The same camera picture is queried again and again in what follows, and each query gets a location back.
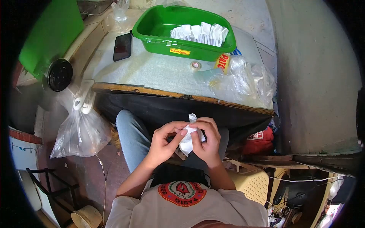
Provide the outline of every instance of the hand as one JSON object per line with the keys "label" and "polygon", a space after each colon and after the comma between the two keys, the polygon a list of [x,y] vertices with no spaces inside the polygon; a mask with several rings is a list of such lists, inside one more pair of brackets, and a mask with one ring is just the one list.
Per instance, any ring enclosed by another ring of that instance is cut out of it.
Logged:
{"label": "hand", "polygon": [[189,124],[189,126],[204,130],[207,136],[207,141],[201,143],[197,131],[190,133],[194,153],[205,161],[208,167],[220,164],[222,162],[218,154],[220,134],[214,120],[212,118],[201,117],[195,123]]}
{"label": "hand", "polygon": [[[183,128],[188,124],[189,123],[184,121],[173,121],[155,130],[152,137],[150,151],[146,156],[149,165],[156,168],[172,156],[181,140],[187,134],[188,130]],[[174,134],[176,134],[176,136],[170,143],[168,143],[166,139]]]}

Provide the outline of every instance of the white wall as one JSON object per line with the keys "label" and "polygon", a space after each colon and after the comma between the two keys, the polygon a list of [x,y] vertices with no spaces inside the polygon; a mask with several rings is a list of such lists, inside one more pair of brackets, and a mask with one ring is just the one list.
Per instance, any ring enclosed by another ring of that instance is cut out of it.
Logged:
{"label": "white wall", "polygon": [[321,0],[266,2],[277,41],[284,150],[334,153],[357,147],[360,72],[340,23]]}
{"label": "white wall", "polygon": [[[37,145],[24,142],[12,137],[9,137],[9,142],[10,151],[13,157],[15,168],[17,170],[26,170],[27,168],[32,170],[38,169]],[[39,176],[37,173],[34,174],[34,177],[39,180]],[[41,210],[53,222],[53,224],[55,224],[57,227],[60,227],[49,203],[48,196],[44,194],[38,187],[37,190],[42,202]]]}

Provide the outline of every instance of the jeans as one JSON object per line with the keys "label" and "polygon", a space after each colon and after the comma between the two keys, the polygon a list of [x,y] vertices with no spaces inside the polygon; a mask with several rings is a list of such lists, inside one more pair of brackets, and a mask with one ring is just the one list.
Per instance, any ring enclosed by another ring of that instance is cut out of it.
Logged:
{"label": "jeans", "polygon": [[[151,146],[151,136],[148,134],[142,121],[130,111],[124,109],[118,113],[115,125],[118,129],[120,144],[129,171],[132,173],[135,168],[146,157]],[[228,144],[229,132],[227,128],[218,129],[221,139],[219,143],[219,157],[223,160]],[[204,170],[208,173],[208,166],[193,152],[182,163],[183,166]]]}

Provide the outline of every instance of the white tissue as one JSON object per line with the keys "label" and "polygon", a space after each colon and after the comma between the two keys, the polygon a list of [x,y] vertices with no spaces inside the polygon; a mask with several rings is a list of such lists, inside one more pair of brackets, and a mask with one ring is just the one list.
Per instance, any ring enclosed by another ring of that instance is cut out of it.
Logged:
{"label": "white tissue", "polygon": [[[189,122],[195,123],[195,121],[196,121],[196,115],[194,113],[189,114]],[[183,154],[189,156],[190,152],[193,151],[193,141],[191,139],[190,133],[192,133],[193,131],[197,131],[201,142],[205,141],[205,137],[203,135],[203,132],[199,128],[191,128],[189,127],[189,125],[187,125],[186,127],[184,127],[184,129],[187,129],[188,132],[184,136],[182,141],[179,143],[179,148]]]}
{"label": "white tissue", "polygon": [[228,34],[228,29],[224,27],[224,29],[222,30],[222,32],[220,33],[220,36],[219,36],[218,47],[220,47],[222,45],[222,43],[224,43],[224,41],[226,40],[227,34]]}
{"label": "white tissue", "polygon": [[208,24],[205,22],[201,23],[200,30],[199,30],[199,38],[198,38],[199,43],[205,43],[207,45],[210,45],[209,34],[210,34],[211,27],[212,27],[211,24]]}
{"label": "white tissue", "polygon": [[212,37],[211,37],[211,44],[214,45],[214,46],[218,46],[218,43],[219,43],[219,37],[220,37],[220,34],[223,30],[223,27],[220,26],[219,24],[214,24],[211,28],[211,34],[212,34]]}
{"label": "white tissue", "polygon": [[199,30],[200,30],[200,25],[193,25],[191,26],[191,33],[194,36],[194,41],[198,42],[198,37],[199,37]]}
{"label": "white tissue", "polygon": [[189,24],[183,24],[182,26],[182,33],[184,35],[184,40],[192,41],[191,39],[191,25]]}
{"label": "white tissue", "polygon": [[221,47],[226,40],[228,29],[219,24],[210,25],[202,22],[201,25],[183,24],[170,31],[171,38],[193,41]]}

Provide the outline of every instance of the knee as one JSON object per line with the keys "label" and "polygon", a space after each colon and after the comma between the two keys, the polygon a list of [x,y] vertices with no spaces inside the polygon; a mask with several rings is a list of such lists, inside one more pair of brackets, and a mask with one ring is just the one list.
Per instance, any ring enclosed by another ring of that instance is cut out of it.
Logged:
{"label": "knee", "polygon": [[117,123],[129,122],[132,119],[133,114],[129,110],[123,109],[116,116],[115,125],[118,125]]}

